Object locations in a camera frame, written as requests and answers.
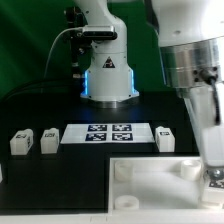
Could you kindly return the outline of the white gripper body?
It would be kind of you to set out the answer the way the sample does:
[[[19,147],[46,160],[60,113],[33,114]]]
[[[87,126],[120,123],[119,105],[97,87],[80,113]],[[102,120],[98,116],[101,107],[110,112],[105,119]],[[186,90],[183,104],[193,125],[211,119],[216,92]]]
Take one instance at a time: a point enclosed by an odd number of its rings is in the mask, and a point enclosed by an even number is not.
[[[221,123],[215,123],[215,104],[208,85],[191,88],[184,99],[200,156],[207,167],[224,167],[224,84],[216,85]]]

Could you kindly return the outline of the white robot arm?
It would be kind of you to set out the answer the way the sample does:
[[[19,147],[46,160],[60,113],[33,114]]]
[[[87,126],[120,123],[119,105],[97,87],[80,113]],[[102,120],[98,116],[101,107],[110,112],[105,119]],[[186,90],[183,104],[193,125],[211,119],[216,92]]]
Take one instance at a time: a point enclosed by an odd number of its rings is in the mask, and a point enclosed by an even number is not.
[[[74,0],[93,40],[84,97],[122,102],[136,97],[127,64],[127,29],[108,3]],[[224,167],[224,0],[143,0],[158,37],[164,82],[185,101],[200,152],[209,169]]]

